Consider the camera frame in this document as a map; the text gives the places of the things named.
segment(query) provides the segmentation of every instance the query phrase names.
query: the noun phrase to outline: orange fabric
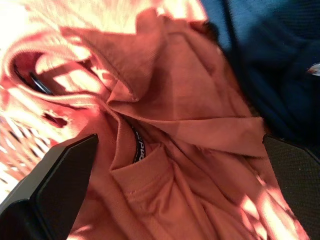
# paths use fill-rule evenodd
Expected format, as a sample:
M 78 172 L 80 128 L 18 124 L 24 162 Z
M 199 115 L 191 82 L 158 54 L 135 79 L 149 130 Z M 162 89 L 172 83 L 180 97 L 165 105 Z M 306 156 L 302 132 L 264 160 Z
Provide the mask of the orange fabric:
M 263 120 L 189 24 L 206 18 L 198 1 L 18 2 L 31 20 L 2 59 L 0 109 L 56 142 L 99 137 L 69 239 L 308 239 L 279 190 Z M 24 85 L 14 63 L 55 96 Z M 145 145 L 136 163 L 130 125 Z

